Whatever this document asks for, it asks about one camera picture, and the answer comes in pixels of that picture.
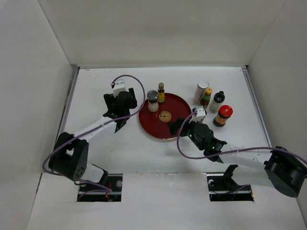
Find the silver lid tall canister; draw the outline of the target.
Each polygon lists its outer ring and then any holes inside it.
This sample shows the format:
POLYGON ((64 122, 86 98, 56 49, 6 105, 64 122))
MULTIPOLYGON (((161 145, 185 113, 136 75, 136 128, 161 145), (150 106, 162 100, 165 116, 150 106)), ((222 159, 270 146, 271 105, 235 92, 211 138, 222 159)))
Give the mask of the silver lid tall canister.
POLYGON ((206 80, 201 80, 198 82, 196 91, 194 93, 193 101, 199 103, 203 95, 205 94, 206 89, 209 87, 209 83, 206 80))

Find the salt grinder black cap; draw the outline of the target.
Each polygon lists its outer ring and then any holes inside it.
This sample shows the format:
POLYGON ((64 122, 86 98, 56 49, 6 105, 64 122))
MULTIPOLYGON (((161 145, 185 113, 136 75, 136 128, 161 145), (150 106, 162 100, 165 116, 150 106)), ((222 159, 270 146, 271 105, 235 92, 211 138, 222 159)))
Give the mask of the salt grinder black cap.
POLYGON ((150 90, 147 92, 147 100, 148 100, 148 110, 150 112, 158 111, 158 92, 155 90, 150 90))

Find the small yellow label sauce bottle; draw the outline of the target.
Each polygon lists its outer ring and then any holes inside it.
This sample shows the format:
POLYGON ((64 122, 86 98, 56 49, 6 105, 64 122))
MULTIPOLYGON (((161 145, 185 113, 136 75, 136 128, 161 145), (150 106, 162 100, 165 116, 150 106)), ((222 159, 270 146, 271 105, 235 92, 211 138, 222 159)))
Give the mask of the small yellow label sauce bottle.
POLYGON ((164 84, 160 82, 158 84, 158 103, 163 103, 165 101, 165 89, 164 84))

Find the red lid sauce jar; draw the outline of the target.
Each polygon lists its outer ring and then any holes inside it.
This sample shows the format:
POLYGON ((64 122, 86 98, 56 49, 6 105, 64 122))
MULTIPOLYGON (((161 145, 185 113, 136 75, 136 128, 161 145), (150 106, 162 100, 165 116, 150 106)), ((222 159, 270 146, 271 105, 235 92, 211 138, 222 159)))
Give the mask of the red lid sauce jar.
POLYGON ((223 127, 232 114, 233 108, 231 106, 222 105, 213 120, 213 124, 217 127, 223 127))

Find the white bottle black cap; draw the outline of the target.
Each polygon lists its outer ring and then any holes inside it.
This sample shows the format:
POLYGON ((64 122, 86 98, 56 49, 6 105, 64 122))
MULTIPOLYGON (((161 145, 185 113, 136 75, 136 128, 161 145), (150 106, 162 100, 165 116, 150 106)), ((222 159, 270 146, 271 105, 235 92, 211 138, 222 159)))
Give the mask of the white bottle black cap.
POLYGON ((217 92, 209 104, 209 109, 212 112, 218 112, 220 107, 223 105, 224 100, 225 100, 224 92, 223 91, 217 92))

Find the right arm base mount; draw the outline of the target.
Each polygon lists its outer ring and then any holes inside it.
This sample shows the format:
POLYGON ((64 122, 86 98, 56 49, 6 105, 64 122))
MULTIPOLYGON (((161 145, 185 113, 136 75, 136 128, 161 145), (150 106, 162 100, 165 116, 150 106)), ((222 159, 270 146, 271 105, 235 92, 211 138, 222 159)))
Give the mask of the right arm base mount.
POLYGON ((238 185, 233 180, 238 165, 230 165, 225 172, 207 174, 209 199, 211 202, 254 201, 249 184, 238 185))

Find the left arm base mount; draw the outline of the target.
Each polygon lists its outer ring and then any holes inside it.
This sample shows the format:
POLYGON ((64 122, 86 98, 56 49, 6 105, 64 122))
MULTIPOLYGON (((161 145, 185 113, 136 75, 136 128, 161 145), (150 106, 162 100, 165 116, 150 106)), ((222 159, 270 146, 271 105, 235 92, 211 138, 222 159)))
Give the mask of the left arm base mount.
POLYGON ((75 185, 79 186, 77 202, 121 202, 123 174, 103 170, 99 182, 81 179, 75 185))

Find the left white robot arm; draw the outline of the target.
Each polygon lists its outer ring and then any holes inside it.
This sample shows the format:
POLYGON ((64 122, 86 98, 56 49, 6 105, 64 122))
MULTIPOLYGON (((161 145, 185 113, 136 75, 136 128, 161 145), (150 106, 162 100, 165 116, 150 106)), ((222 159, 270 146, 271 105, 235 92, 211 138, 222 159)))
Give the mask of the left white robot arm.
POLYGON ((123 128, 130 110, 137 107, 134 89, 121 91, 117 96, 105 94, 107 112, 90 125, 74 134, 63 132, 58 137, 48 168, 71 181, 91 181, 92 187, 103 191, 107 187, 106 171, 88 164, 89 148, 123 128))

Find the yellow cap chili sauce bottle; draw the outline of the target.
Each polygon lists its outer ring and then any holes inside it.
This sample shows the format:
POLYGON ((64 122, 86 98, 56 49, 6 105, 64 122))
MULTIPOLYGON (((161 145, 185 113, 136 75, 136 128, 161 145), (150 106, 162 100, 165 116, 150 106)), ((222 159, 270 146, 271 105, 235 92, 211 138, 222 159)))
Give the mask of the yellow cap chili sauce bottle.
POLYGON ((202 96, 202 98, 200 100, 200 105, 203 107, 204 110, 207 109, 207 107, 208 107, 208 105, 210 103, 212 92, 213 92, 212 88, 208 87, 205 90, 205 93, 204 93, 204 95, 202 96))

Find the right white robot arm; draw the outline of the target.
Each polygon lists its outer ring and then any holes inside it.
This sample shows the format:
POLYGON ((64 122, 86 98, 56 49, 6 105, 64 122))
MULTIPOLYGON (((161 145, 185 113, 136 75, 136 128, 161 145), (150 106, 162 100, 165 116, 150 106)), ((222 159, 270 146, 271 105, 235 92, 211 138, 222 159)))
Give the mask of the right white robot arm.
POLYGON ((297 198, 307 178, 307 161, 283 147, 236 147, 215 138, 206 124, 191 118, 179 118, 167 126, 172 135, 188 137, 203 152, 201 159, 265 172, 268 179, 261 184, 285 196, 297 198))

